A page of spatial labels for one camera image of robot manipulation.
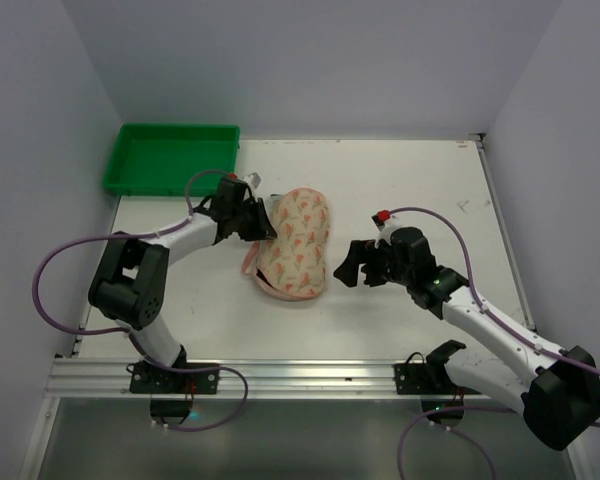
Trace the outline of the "floral fabric laundry bag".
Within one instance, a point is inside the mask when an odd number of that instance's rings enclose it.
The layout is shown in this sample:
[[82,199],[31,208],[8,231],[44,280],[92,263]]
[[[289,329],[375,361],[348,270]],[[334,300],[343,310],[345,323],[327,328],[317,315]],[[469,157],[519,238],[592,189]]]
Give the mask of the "floral fabric laundry bag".
[[277,214],[273,225],[277,238],[255,242],[242,263],[242,273],[281,300],[314,299],[326,286],[327,200],[317,190],[296,188],[283,194]]

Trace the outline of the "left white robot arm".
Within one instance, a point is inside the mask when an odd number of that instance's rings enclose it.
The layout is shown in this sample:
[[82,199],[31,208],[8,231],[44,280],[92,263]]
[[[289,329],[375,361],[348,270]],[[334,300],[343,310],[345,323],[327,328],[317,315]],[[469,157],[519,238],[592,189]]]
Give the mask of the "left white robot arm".
[[246,242],[273,240],[264,200],[256,194],[260,176],[222,177],[214,193],[188,204],[179,222],[153,232],[117,232],[107,244],[88,292],[90,305],[128,335],[147,362],[168,371],[185,368],[186,350],[161,315],[169,268],[237,235]]

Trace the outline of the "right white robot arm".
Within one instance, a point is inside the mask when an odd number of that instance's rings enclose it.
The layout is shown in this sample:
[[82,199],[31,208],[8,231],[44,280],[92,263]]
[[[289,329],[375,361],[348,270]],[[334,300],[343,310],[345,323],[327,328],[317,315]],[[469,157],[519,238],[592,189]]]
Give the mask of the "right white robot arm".
[[564,450],[600,419],[600,378],[583,348],[565,350],[504,316],[473,293],[467,278],[438,264],[413,227],[385,228],[376,240],[354,240],[334,271],[348,287],[394,283],[438,319],[480,345],[448,340],[421,364],[394,366],[400,394],[479,392],[520,414],[546,446]]

